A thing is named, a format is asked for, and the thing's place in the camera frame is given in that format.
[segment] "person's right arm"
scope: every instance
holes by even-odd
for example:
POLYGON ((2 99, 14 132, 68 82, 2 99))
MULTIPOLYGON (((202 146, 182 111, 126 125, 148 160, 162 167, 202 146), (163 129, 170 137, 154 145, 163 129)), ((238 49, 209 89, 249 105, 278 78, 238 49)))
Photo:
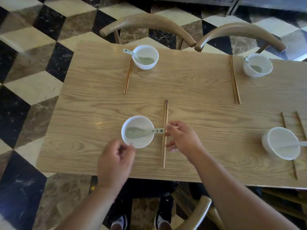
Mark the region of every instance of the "person's right arm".
POLYGON ((178 149, 195 166, 226 229, 298 229, 237 181, 209 154, 186 123, 172 121, 166 130, 173 137, 166 146, 170 151, 178 149))

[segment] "white bowl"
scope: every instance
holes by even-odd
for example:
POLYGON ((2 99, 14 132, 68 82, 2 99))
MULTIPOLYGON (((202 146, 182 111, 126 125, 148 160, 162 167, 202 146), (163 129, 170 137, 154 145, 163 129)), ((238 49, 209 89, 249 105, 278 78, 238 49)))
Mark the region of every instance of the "white bowl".
POLYGON ((243 69, 246 75, 250 77, 262 77, 264 75, 269 74, 273 70, 272 62, 265 57, 264 55, 261 55, 259 53, 251 54, 248 57, 248 61, 244 61, 243 69), (252 69, 251 65, 258 66, 262 69, 262 72, 259 73, 252 69))
POLYGON ((158 62, 158 59, 159 59, 158 51, 153 46, 150 46, 150 45, 137 46, 133 50, 133 53, 135 53, 137 56, 140 56, 140 57, 150 57, 150 58, 154 59, 154 62, 152 64, 144 65, 144 64, 140 64, 140 63, 136 62, 134 56, 132 57, 136 66, 139 67, 140 69, 144 69, 144 70, 152 69, 156 65, 156 63, 158 62))
POLYGON ((298 142, 292 131, 283 127, 274 127, 262 137, 262 145, 265 150, 274 156, 285 160, 294 160, 301 152, 301 146, 289 146, 279 148, 280 144, 298 142))
POLYGON ((150 133, 134 139, 127 137, 126 129, 129 127, 138 127, 141 129, 154 129, 153 123, 148 118, 141 115, 136 115, 127 119, 122 126, 122 139, 128 145, 133 144, 135 148, 144 148, 148 144, 150 144, 150 142, 153 140, 154 133, 150 133))

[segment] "forearm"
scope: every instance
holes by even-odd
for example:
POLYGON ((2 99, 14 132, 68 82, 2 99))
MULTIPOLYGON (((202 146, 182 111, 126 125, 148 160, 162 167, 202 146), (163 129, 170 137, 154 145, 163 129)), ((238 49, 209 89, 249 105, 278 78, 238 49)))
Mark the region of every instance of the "forearm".
POLYGON ((297 229, 232 177, 205 149, 195 155, 192 163, 226 229, 297 229))
POLYGON ((97 187, 55 230, 99 229, 117 194, 97 187))

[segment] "floor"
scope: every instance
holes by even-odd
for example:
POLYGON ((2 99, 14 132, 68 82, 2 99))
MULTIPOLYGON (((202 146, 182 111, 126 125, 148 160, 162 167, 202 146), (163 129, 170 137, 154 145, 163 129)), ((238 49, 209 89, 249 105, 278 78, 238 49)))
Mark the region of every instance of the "floor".
MULTIPOLYGON (((155 13, 196 41, 223 24, 249 22, 287 45, 282 53, 267 48, 267 57, 307 58, 306 14, 239 7, 235 15, 224 17, 226 11, 151 0, 0 0, 0 228, 53 229, 88 195, 91 176, 42 173, 35 166, 77 42, 114 43, 113 35, 103 39, 98 32, 116 19, 155 13)), ((176 36, 153 29, 121 30, 120 38, 122 43, 170 49, 177 42, 176 36)), ((221 37, 202 52, 249 55, 263 43, 221 37)), ((131 229, 153 228, 153 204, 157 208, 157 200, 133 201, 131 229)), ((182 221, 178 215, 174 219, 182 221)))

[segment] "wooden table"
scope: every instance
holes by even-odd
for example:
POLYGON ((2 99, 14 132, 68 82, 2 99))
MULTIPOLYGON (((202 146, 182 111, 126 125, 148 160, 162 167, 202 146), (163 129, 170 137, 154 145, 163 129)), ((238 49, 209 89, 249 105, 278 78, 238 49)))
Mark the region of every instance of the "wooden table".
MULTIPOLYGON (((74 53, 59 96, 37 167, 46 172, 96 174, 97 159, 106 143, 121 138, 121 126, 131 116, 148 117, 163 126, 165 100, 168 120, 183 120, 210 153, 245 185, 307 188, 307 152, 291 161, 269 156, 261 145, 263 133, 283 126, 300 140, 307 127, 307 64, 272 60, 273 71, 261 78, 244 75, 242 57, 234 56, 241 104, 234 103, 228 55, 158 49, 151 70, 133 66, 124 95, 133 46, 81 42, 74 53)), ((180 152, 166 152, 161 167, 162 136, 137 149, 133 178, 200 182, 195 168, 180 152)))

